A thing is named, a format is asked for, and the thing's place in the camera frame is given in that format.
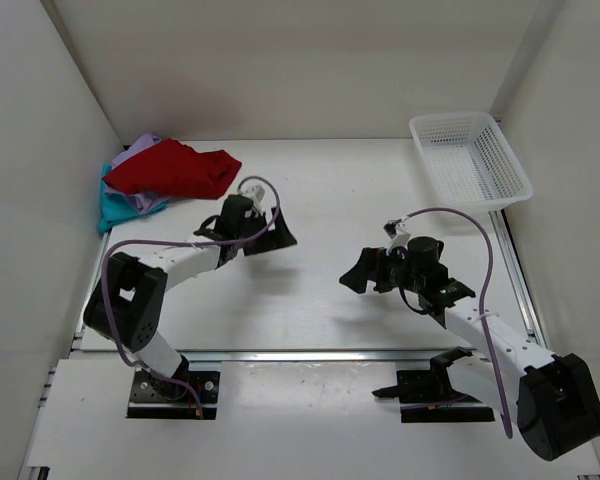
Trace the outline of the red t shirt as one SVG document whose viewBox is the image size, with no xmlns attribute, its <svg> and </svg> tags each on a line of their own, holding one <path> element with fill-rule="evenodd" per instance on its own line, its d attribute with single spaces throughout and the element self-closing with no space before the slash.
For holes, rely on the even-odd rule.
<svg viewBox="0 0 600 480">
<path fill-rule="evenodd" d="M 224 150 L 198 152 L 166 139 L 130 157 L 103 177 L 110 188 L 126 195 L 216 200 L 235 180 L 242 163 Z"/>
</svg>

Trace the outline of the purple t shirt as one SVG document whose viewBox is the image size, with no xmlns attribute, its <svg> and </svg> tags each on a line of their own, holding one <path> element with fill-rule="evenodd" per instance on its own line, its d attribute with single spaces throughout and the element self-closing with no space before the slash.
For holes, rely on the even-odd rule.
<svg viewBox="0 0 600 480">
<path fill-rule="evenodd" d="M 145 133 L 141 135 L 130 147 L 118 154 L 111 161 L 110 167 L 112 169 L 119 167 L 131 157 L 160 143 L 161 141 L 162 139 L 154 133 Z M 158 207 L 165 207 L 171 200 L 171 198 L 168 196 L 163 196 L 148 191 L 128 195 L 107 185 L 104 186 L 104 195 L 107 199 L 123 200 L 128 207 L 138 214 L 148 214 Z"/>
</svg>

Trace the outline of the teal t shirt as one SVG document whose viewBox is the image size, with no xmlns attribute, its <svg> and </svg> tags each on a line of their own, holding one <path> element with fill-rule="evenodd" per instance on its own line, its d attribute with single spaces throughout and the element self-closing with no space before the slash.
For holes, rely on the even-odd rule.
<svg viewBox="0 0 600 480">
<path fill-rule="evenodd" d="M 122 223 L 140 218 L 142 216 L 151 215 L 164 210 L 165 207 L 158 207 L 148 214 L 138 214 L 128 207 L 123 200 L 107 199 L 104 195 L 104 186 L 107 185 L 104 180 L 100 182 L 100 212 L 101 218 L 98 222 L 97 230 L 100 234 L 110 231 L 113 227 Z"/>
</svg>

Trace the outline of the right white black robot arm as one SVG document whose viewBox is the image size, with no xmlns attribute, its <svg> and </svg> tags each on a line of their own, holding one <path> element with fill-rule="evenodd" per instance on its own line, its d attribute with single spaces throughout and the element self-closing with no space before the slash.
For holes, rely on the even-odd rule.
<svg viewBox="0 0 600 480">
<path fill-rule="evenodd" d="M 393 250 L 365 248 L 340 284 L 363 294 L 398 290 L 418 297 L 421 311 L 466 347 L 432 357 L 408 383 L 374 391 L 412 404 L 466 395 L 509 415 L 527 446 L 552 461 L 600 436 L 600 400 L 586 362 L 560 356 L 481 310 L 476 294 L 452 278 L 440 261 L 443 244 L 416 237 Z"/>
</svg>

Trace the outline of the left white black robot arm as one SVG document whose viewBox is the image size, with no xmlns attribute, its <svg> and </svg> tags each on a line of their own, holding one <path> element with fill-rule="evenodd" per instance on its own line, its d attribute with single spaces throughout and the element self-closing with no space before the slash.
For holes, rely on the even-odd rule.
<svg viewBox="0 0 600 480">
<path fill-rule="evenodd" d="M 257 193 L 232 194 L 185 242 L 160 241 L 160 249 L 144 257 L 108 253 L 83 322 L 112 341 L 125 361 L 145 370 L 165 400 L 196 399 L 188 361 L 158 332 L 166 294 L 239 253 L 253 256 L 296 244 L 278 205 L 267 216 Z"/>
</svg>

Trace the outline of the white plastic basket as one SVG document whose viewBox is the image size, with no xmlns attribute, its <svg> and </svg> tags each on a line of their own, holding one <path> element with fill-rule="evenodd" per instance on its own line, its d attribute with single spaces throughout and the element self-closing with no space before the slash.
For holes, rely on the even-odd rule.
<svg viewBox="0 0 600 480">
<path fill-rule="evenodd" d="M 533 196 L 528 176 L 490 114 L 421 115 L 410 120 L 409 129 L 443 205 L 493 212 Z"/>
</svg>

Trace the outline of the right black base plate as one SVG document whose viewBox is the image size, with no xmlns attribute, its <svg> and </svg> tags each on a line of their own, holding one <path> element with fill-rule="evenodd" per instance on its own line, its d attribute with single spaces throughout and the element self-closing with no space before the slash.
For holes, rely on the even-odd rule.
<svg viewBox="0 0 600 480">
<path fill-rule="evenodd" d="M 428 370 L 398 370 L 401 422 L 403 424 L 489 423 L 493 410 L 470 396 L 445 390 Z"/>
</svg>

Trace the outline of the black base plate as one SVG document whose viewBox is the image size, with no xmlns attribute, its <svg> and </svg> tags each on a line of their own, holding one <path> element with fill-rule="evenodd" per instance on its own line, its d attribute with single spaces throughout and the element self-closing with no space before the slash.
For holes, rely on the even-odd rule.
<svg viewBox="0 0 600 480">
<path fill-rule="evenodd" d="M 428 370 L 398 370 L 401 422 L 403 424 L 489 423 L 493 410 L 470 396 L 445 390 Z"/>
<path fill-rule="evenodd" d="M 131 384 L 126 417 L 130 419 L 215 420 L 221 372 L 192 370 L 183 360 L 175 379 L 184 387 L 138 368 Z"/>
</svg>

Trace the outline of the aluminium rail front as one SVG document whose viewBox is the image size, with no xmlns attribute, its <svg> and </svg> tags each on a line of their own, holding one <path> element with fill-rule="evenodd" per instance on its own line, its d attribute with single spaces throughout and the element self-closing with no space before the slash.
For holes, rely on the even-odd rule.
<svg viewBox="0 0 600 480">
<path fill-rule="evenodd" d="M 447 350 L 191 350 L 183 355 L 191 362 L 396 362 L 428 361 Z"/>
</svg>

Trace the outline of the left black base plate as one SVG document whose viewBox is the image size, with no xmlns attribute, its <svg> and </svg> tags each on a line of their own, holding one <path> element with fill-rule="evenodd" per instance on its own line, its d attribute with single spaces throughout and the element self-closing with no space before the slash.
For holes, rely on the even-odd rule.
<svg viewBox="0 0 600 480">
<path fill-rule="evenodd" d="M 175 379 L 184 387 L 138 368 L 131 384 L 126 417 L 130 419 L 215 420 L 221 372 L 192 370 L 183 360 Z"/>
</svg>

